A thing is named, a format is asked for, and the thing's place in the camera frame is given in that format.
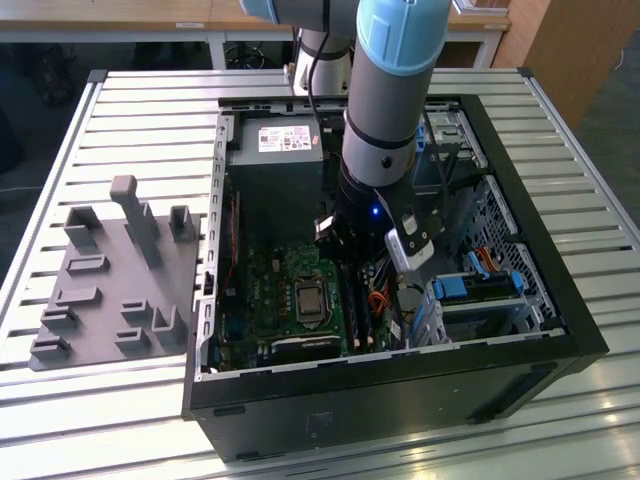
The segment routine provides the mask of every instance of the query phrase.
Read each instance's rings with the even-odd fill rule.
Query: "metal bracket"
[[[380,204],[395,228],[385,241],[399,272],[414,271],[434,253],[432,240],[444,232],[438,210],[424,214],[411,185],[411,176],[388,187],[375,189]]]

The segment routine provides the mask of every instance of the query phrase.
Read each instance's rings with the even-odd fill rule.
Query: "robotic arm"
[[[327,58],[344,49],[346,39],[356,37],[341,188],[356,206],[371,205],[375,199],[384,206],[395,225],[385,241],[396,268],[415,270],[433,254],[431,238],[439,227],[413,208],[407,170],[431,74],[445,42],[451,0],[240,3],[249,15],[330,33],[329,48],[322,52]],[[314,32],[304,34],[303,41],[317,54],[324,35]]]

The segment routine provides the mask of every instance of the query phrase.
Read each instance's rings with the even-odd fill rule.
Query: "black cable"
[[[407,285],[407,288],[416,290],[420,293],[420,295],[424,295],[424,289],[420,285],[416,285],[415,283],[411,285]]]
[[[429,115],[427,114],[427,109],[424,108],[422,110],[424,114],[424,126],[429,133],[429,140],[431,142],[431,148],[433,150],[433,155],[435,157],[436,166],[438,167],[438,173],[440,174],[440,181],[442,182],[442,218],[445,218],[447,215],[447,207],[449,203],[449,186],[447,185],[447,178],[444,174],[444,170],[442,169],[442,164],[440,163],[440,152],[438,152],[438,144],[436,143],[436,136],[433,133],[433,126],[429,121]]]
[[[320,44],[320,48],[316,52],[315,57],[313,57],[313,61],[311,62],[311,68],[309,69],[309,81],[308,81],[309,105],[311,105],[311,110],[313,110],[313,114],[316,116],[316,120],[318,121],[318,124],[320,126],[322,126],[322,118],[320,117],[320,112],[318,112],[315,98],[313,97],[313,76],[316,73],[318,60],[320,58],[320,55],[322,55],[322,51],[324,50],[324,47],[327,45],[328,40],[329,40],[329,33],[325,33],[324,38],[322,39],[322,43]]]

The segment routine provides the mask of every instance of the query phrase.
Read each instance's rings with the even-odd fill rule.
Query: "cable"
[[[0,190],[0,193],[8,193],[8,192],[21,192],[23,190],[42,190],[44,185],[41,187],[15,187],[15,188],[5,188],[4,190]]]
[[[420,293],[420,295],[424,295],[424,289],[420,285],[416,285],[415,283],[413,283],[411,285],[407,285],[407,288],[416,290],[418,293]]]
[[[316,52],[315,57],[313,57],[313,61],[311,62],[311,68],[309,69],[309,80],[307,82],[307,89],[309,93],[309,105],[311,105],[311,110],[313,110],[313,114],[316,116],[316,120],[318,121],[318,125],[320,126],[322,126],[322,118],[320,117],[320,112],[318,112],[315,98],[313,97],[313,76],[316,73],[318,60],[320,59],[320,55],[322,55],[322,51],[324,50],[324,47],[327,45],[327,41],[329,41],[329,33],[325,33],[324,38],[322,39],[322,43],[320,44],[320,48]]]
[[[615,66],[615,68],[613,69],[615,70],[620,70],[620,67],[622,67],[622,64],[624,63],[624,49],[622,49],[620,51],[620,62],[618,63],[618,65]]]
[[[440,163],[440,152],[438,152],[438,144],[436,143],[436,136],[433,133],[433,126],[429,121],[429,115],[427,114],[427,109],[424,108],[422,110],[424,114],[424,125],[429,133],[429,140],[431,141],[431,148],[433,149],[433,155],[435,156],[436,166],[438,167],[438,173],[440,174],[440,181],[442,182],[442,217],[445,218],[447,215],[447,207],[449,203],[449,187],[447,185],[447,179],[444,174],[444,170],[442,169],[442,164]]]

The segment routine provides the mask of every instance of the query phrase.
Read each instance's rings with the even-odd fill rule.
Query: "aluminum profile table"
[[[609,344],[607,357],[503,421],[230,465],[196,423],[179,417],[184,356],[30,371],[29,347],[64,256],[61,225],[70,206],[91,204],[100,218],[121,216],[108,202],[109,182],[133,174],[154,213],[186,204],[202,215],[204,231],[217,99],[290,94],[275,71],[114,72],[84,90],[0,292],[0,476],[640,474],[638,231],[535,80],[515,70],[440,70],[431,92],[480,95]]]

